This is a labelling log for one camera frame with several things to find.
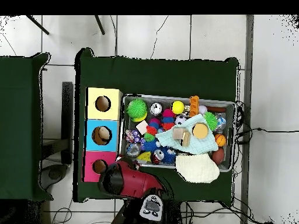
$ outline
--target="hole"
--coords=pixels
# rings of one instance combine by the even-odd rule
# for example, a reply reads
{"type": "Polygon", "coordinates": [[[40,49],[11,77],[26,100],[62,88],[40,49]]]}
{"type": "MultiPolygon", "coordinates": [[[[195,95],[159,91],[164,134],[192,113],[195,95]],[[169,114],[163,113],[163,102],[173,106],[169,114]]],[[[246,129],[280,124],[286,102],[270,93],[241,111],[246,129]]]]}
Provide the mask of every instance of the hole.
{"type": "Polygon", "coordinates": [[[98,145],[107,145],[112,139],[112,132],[106,126],[96,127],[92,132],[92,140],[98,145]]]}
{"type": "Polygon", "coordinates": [[[107,163],[104,160],[96,160],[92,164],[92,169],[97,174],[104,173],[107,168],[108,168],[108,165],[107,165],[107,163]]]}
{"type": "Polygon", "coordinates": [[[96,109],[98,111],[108,111],[111,108],[111,101],[107,96],[99,96],[95,102],[96,109]]]}

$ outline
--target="green table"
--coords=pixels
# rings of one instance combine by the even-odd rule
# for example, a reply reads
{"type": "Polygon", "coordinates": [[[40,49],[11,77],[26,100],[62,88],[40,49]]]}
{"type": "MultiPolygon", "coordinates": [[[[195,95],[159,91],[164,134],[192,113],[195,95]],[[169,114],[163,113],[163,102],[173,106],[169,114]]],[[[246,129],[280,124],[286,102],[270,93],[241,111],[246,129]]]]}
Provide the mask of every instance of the green table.
{"type": "Polygon", "coordinates": [[[0,199],[52,200],[39,186],[39,76],[49,54],[0,57],[0,199]]]}
{"type": "MultiPolygon", "coordinates": [[[[76,56],[74,199],[109,198],[100,193],[96,183],[81,181],[84,147],[85,89],[114,88],[123,93],[190,97],[234,102],[238,60],[173,61],[164,59],[130,59],[124,57],[94,57],[90,48],[76,56]]],[[[176,201],[222,201],[231,204],[232,172],[220,173],[210,184],[184,181],[174,170],[142,167],[143,172],[157,176],[171,185],[176,201]]]]}

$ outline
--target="orange peg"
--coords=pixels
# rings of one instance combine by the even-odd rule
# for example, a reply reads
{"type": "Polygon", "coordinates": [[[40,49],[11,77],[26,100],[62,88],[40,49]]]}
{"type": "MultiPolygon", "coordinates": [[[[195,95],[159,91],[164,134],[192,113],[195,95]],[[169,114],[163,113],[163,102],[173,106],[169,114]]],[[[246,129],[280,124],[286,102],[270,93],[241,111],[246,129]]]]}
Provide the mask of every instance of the orange peg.
{"type": "Polygon", "coordinates": [[[198,115],[199,113],[199,97],[191,96],[190,97],[190,117],[198,115]]]}

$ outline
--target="blue box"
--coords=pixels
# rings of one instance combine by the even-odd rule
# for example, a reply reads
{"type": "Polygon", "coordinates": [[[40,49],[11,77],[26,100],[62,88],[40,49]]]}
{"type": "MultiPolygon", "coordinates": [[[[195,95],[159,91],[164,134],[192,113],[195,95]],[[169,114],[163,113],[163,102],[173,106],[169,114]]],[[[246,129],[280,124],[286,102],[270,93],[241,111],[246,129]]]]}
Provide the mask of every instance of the blue box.
{"type": "Polygon", "coordinates": [[[87,120],[86,151],[117,151],[118,145],[118,121],[87,120]],[[105,126],[111,130],[112,138],[106,145],[98,145],[92,139],[92,132],[96,127],[105,126]]]}

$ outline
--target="towel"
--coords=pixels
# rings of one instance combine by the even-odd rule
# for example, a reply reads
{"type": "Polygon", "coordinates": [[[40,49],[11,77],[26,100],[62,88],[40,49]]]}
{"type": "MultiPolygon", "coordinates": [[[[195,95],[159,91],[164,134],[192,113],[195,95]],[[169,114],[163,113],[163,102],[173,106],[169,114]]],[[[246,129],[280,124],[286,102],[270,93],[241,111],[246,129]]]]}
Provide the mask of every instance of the towel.
{"type": "Polygon", "coordinates": [[[209,151],[217,151],[218,145],[209,127],[208,127],[208,135],[203,139],[198,139],[192,135],[192,128],[196,123],[207,124],[207,121],[204,119],[204,117],[201,114],[198,114],[186,120],[183,124],[175,125],[168,131],[156,134],[156,138],[158,138],[162,146],[169,146],[174,149],[178,149],[180,151],[188,152],[194,155],[204,154],[209,151]],[[172,131],[174,128],[186,128],[190,132],[191,137],[190,137],[189,146],[183,147],[180,144],[180,140],[174,140],[172,138],[172,131]]]}
{"type": "Polygon", "coordinates": [[[208,154],[178,155],[175,166],[176,171],[192,183],[211,183],[220,174],[219,168],[208,154]]]}

